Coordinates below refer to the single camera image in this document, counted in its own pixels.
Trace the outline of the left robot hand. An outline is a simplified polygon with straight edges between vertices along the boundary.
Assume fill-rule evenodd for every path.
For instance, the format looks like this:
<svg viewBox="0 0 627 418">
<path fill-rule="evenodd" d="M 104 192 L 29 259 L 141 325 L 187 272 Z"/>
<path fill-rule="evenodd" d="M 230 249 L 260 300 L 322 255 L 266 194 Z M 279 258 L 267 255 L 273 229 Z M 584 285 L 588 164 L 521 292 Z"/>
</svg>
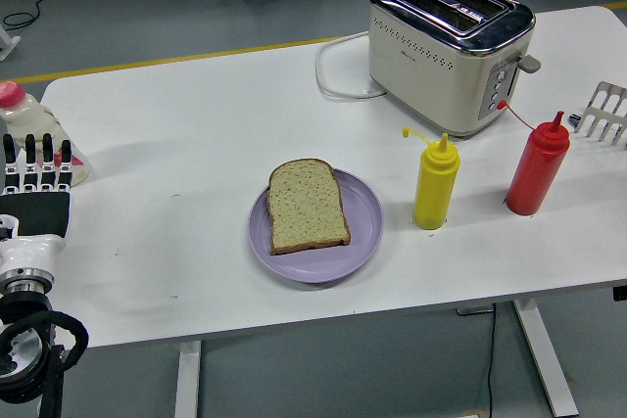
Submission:
<svg viewBox="0 0 627 418">
<path fill-rule="evenodd" d="M 1 266 L 6 271 L 53 271 L 66 246 L 71 214 L 72 143 L 61 142 L 56 163 L 53 139 L 43 135 L 43 166 L 36 162 L 36 143 L 25 137 L 25 165 L 18 165 L 14 138 L 3 136 L 5 179 L 1 189 Z"/>
</svg>

